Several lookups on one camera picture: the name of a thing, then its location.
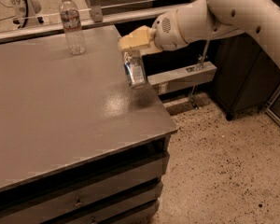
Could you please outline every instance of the gray tabletop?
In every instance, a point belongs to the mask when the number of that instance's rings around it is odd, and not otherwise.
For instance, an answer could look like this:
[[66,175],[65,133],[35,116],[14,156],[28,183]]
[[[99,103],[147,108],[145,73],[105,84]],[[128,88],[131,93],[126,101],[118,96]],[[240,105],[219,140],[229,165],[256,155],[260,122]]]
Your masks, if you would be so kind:
[[0,45],[0,191],[176,131],[150,86],[131,90],[114,26]]

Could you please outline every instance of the speckled floor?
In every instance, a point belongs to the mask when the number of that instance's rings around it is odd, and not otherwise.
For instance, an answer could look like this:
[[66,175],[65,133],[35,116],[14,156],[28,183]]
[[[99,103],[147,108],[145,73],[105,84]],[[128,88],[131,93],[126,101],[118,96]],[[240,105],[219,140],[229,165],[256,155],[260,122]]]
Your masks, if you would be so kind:
[[280,128],[264,113],[226,121],[201,93],[165,104],[178,133],[157,214],[146,224],[280,224]]

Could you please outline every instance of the table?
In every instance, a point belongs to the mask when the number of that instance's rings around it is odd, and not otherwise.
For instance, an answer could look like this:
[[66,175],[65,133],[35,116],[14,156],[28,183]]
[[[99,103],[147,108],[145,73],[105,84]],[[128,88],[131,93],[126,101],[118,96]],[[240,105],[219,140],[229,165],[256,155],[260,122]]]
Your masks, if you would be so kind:
[[0,45],[0,223],[129,223],[157,210],[176,126],[128,86],[114,26]]

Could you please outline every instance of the bottle label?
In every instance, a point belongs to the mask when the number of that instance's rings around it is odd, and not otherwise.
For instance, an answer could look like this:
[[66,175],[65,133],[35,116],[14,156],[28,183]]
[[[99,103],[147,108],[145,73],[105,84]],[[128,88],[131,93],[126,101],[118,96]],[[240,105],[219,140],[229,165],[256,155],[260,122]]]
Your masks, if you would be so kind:
[[63,28],[66,32],[81,29],[81,20],[77,10],[70,9],[64,11],[60,14],[60,16],[63,22]]

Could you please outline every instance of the clear bottle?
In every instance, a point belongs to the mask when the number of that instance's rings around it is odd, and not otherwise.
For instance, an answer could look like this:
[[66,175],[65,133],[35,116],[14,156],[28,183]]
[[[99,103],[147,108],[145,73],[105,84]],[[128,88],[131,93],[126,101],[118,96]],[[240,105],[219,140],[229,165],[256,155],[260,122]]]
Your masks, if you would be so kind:
[[84,53],[86,46],[76,3],[73,0],[62,0],[59,11],[70,52],[74,55]]

